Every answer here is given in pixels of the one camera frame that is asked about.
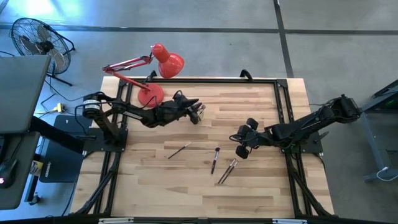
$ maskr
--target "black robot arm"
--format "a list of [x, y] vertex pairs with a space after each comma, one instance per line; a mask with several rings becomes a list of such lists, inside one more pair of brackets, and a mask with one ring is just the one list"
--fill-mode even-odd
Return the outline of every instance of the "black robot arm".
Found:
[[[102, 104], [109, 104], [111, 109], [103, 111]], [[94, 120], [101, 128], [106, 144], [117, 144], [120, 138], [118, 126], [108, 119], [108, 116], [112, 114], [124, 114], [139, 120], [148, 128], [154, 128], [165, 126], [186, 115], [190, 117], [193, 124], [197, 124], [205, 109], [205, 105], [200, 103], [199, 99], [189, 100], [180, 90], [174, 94], [172, 100], [163, 102], [151, 109], [145, 110], [144, 107], [136, 107], [130, 103], [106, 96], [102, 92], [86, 95], [83, 98], [83, 116]]]
[[245, 125], [239, 127], [238, 132], [229, 137], [240, 143], [236, 148], [239, 157], [246, 159], [251, 149], [259, 146], [277, 146], [287, 149], [308, 139], [308, 137], [334, 122], [351, 123], [356, 121], [362, 111], [356, 106], [352, 98], [345, 95], [334, 98], [321, 108], [289, 124], [276, 124], [264, 128], [264, 132], [256, 131], [257, 121], [249, 118]]

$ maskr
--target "wooden tabletop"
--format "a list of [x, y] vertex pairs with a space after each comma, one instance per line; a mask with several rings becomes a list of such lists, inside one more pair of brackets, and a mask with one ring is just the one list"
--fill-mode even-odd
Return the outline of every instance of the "wooden tabletop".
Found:
[[[295, 119], [310, 113], [304, 81], [288, 78]], [[101, 91], [115, 97], [119, 79], [104, 77]], [[270, 84], [163, 83], [165, 101], [177, 90], [206, 105], [204, 120], [193, 125], [182, 118], [165, 127], [147, 128], [128, 119], [129, 136], [122, 154], [112, 216], [129, 217], [293, 217], [285, 157], [276, 147], [262, 146], [246, 160], [235, 154], [236, 142], [228, 136], [248, 118], [259, 122], [257, 130], [279, 123], [274, 87]], [[133, 88], [131, 103], [137, 100]], [[171, 159], [176, 150], [186, 149]], [[219, 146], [215, 173], [210, 174], [215, 147]], [[98, 185], [103, 152], [84, 160], [71, 212], [78, 210]], [[239, 163], [223, 185], [217, 181], [229, 163]], [[311, 154], [303, 155], [307, 184], [318, 201], [333, 213], [323, 166]], [[104, 191], [103, 207], [108, 188]], [[304, 211], [302, 194], [298, 190]]]

